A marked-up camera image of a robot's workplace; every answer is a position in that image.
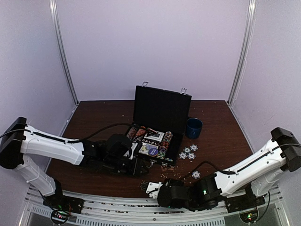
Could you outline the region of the brown poker chip roll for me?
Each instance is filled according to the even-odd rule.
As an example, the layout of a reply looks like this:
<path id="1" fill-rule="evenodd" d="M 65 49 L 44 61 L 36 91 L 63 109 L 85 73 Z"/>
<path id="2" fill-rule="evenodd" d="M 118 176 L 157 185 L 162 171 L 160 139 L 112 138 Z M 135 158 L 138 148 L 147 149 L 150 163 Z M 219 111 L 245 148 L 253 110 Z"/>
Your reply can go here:
<path id="1" fill-rule="evenodd" d="M 146 132 L 147 132 L 147 128 L 144 127 L 144 126 L 141 126 L 141 127 L 138 129 L 138 131 L 137 131 L 135 137 L 141 137 L 141 136 L 143 136 Z"/>

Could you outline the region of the black poker case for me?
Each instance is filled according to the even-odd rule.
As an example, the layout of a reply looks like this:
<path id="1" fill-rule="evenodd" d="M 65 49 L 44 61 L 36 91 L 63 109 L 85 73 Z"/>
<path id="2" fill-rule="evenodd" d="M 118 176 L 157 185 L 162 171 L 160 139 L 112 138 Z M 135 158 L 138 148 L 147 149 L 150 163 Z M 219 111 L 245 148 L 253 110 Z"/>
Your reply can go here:
<path id="1" fill-rule="evenodd" d="M 144 139 L 146 133 L 141 137 L 134 137 L 132 140 L 133 143 L 137 143 L 134 157 L 162 166 L 175 166 L 185 134 L 190 102 L 191 96 L 185 92 L 177 93 L 152 87 L 136 86 L 133 123 L 127 130 L 126 135 L 132 126 L 137 127 L 137 129 L 144 126 L 147 129 L 151 128 L 164 133 L 172 132 L 173 137 L 165 158 L 172 159 L 173 162 L 167 162 L 164 160 L 165 158 L 160 159 L 158 155 L 151 157 L 139 153 L 143 144 L 156 145 L 159 149 L 161 142 Z"/>

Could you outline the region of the dark blue mug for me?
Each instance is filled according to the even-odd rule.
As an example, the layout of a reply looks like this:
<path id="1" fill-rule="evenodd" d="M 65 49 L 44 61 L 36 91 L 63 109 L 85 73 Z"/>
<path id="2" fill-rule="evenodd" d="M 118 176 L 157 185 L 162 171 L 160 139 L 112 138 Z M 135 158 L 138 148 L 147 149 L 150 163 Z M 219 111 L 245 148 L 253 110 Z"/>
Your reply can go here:
<path id="1" fill-rule="evenodd" d="M 186 124 L 186 136 L 189 139 L 197 139 L 202 131 L 203 122 L 198 118 L 189 118 Z"/>

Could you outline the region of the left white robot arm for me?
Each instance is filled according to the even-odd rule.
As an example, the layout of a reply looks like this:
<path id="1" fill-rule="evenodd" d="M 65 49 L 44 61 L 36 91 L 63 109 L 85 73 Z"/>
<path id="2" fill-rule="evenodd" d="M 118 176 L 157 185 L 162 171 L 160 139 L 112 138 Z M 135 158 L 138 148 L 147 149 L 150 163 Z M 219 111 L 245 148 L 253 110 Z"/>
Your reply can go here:
<path id="1" fill-rule="evenodd" d="M 123 134 L 113 134 L 108 140 L 98 142 L 88 138 L 69 139 L 35 129 L 26 123 L 26 118 L 19 117 L 0 138 L 1 167 L 18 171 L 57 209 L 68 204 L 61 184 L 40 170 L 30 154 L 123 175 L 140 176 L 149 172 L 144 161 L 138 158 L 140 143 L 134 144 Z"/>

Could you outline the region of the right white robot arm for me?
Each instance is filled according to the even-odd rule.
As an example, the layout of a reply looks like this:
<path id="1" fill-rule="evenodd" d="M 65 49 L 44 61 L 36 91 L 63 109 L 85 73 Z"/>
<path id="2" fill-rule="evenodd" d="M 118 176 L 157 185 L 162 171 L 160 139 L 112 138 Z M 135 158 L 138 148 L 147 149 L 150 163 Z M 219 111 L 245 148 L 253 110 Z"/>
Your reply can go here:
<path id="1" fill-rule="evenodd" d="M 272 138 L 257 152 L 240 163 L 185 186 L 182 179 L 141 184 L 141 189 L 160 207 L 185 208 L 190 211 L 210 210 L 241 188 L 246 193 L 239 199 L 239 208 L 258 204 L 285 171 L 301 167 L 301 145 L 291 131 L 277 127 Z"/>

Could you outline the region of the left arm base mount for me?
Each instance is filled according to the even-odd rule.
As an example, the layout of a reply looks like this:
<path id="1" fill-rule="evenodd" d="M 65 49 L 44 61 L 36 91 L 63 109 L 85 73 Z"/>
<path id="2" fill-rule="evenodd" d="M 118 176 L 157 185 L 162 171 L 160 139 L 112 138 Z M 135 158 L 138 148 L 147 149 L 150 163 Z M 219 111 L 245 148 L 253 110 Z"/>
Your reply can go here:
<path id="1" fill-rule="evenodd" d="M 77 213 L 82 212 L 84 200 L 62 194 L 53 194 L 51 196 L 41 196 L 43 204 L 52 210 L 62 211 L 63 213 Z"/>

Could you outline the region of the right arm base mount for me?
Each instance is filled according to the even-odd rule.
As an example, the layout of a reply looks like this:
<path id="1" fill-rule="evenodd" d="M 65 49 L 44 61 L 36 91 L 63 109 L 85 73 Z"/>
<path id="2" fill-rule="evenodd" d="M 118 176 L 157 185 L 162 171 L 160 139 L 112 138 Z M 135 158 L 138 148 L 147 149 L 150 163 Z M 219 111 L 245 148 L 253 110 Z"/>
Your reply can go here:
<path id="1" fill-rule="evenodd" d="M 233 198 L 227 198 L 225 200 L 225 205 L 228 213 L 248 210 L 264 204 L 265 204 L 264 197 L 248 198 L 242 195 Z"/>

